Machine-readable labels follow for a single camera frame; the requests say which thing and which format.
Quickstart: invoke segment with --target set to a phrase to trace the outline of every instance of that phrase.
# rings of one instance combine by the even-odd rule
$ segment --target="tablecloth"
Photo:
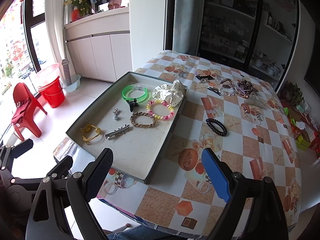
[[[301,189],[297,148],[290,123],[269,83],[225,65],[169,50],[136,72],[169,81],[179,79],[188,87],[186,100],[177,113],[151,183],[137,182],[112,168],[97,198],[157,230],[205,239],[225,206],[201,162],[202,150],[210,147],[232,171],[239,171],[246,178],[271,177],[288,227],[297,222]],[[215,79],[202,84],[196,73]],[[244,98],[219,96],[207,90],[208,86],[218,87],[218,76],[230,78],[233,84],[242,79],[252,82],[265,108],[250,106],[250,112],[244,113]],[[227,136],[212,132],[205,122],[208,117],[221,121],[228,130]],[[189,156],[189,164],[184,163],[185,156]],[[248,198],[234,236],[241,235],[251,203]]]

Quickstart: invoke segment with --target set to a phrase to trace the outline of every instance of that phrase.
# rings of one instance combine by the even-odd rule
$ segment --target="blue gripper pad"
[[[207,172],[218,197],[228,203],[231,198],[231,194],[227,178],[224,176],[222,170],[207,149],[203,150],[201,159],[204,169]]]

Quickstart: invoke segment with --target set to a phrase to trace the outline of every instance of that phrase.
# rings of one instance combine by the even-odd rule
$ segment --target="tray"
[[[167,80],[128,72],[104,91],[71,125],[66,134],[94,157],[98,157],[104,148],[110,148],[114,154],[112,167],[146,184],[181,103],[174,107],[175,115],[170,120],[156,120],[156,125],[151,128],[134,127],[129,120],[132,115],[129,105],[121,95],[122,89],[132,84],[146,87],[149,93],[148,99],[140,102],[139,107],[135,107],[133,112],[147,111],[146,105],[152,99],[152,91],[156,86],[162,84],[172,86],[172,82]],[[128,96],[139,97],[141,91],[132,91]],[[113,119],[115,107],[121,111],[118,120]],[[161,104],[154,105],[153,111],[159,115],[169,114],[168,108]],[[138,123],[152,123],[152,120],[146,116],[138,116],[135,120]],[[90,141],[89,145],[81,138],[81,128],[87,123],[102,130],[101,135]],[[112,137],[109,140],[104,137],[105,134],[124,127],[125,124],[130,125],[130,130],[124,134]],[[96,135],[95,131],[86,133],[87,138],[94,135]]]

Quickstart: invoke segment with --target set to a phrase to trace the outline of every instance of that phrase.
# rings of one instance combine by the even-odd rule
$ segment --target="green bangle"
[[[132,90],[144,91],[144,94],[141,97],[137,98],[137,103],[140,103],[148,98],[148,90],[145,87],[142,87],[140,85],[130,85],[130,86],[125,87],[122,90],[122,97],[124,100],[130,100],[130,101],[134,100],[134,98],[126,97],[126,94]]]

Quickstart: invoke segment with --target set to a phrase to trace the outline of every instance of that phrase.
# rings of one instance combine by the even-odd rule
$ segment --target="potted plant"
[[[289,81],[287,81],[280,90],[280,97],[289,100],[293,106],[296,106],[304,101],[304,97],[302,96],[302,92],[298,85],[294,85]]]
[[[91,10],[91,5],[89,5],[86,0],[66,0],[64,4],[72,4],[73,6],[77,6],[80,12],[80,17],[89,14]]]

